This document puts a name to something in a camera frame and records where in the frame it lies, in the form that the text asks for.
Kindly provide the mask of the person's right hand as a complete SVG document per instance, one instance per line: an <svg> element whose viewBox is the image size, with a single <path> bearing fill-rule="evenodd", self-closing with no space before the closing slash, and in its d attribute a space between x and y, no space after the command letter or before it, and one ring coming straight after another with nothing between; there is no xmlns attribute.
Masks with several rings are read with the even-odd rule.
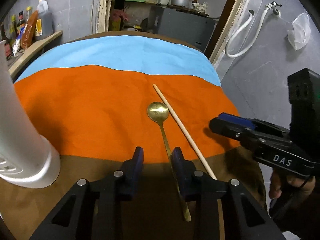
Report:
<svg viewBox="0 0 320 240"><path fill-rule="evenodd" d="M304 180L293 175L280 175L276 170L273 170L270 178L269 197L271 199L278 199L287 190L297 188L297 199L304 201L312 194L315 185L315 176Z"/></svg>

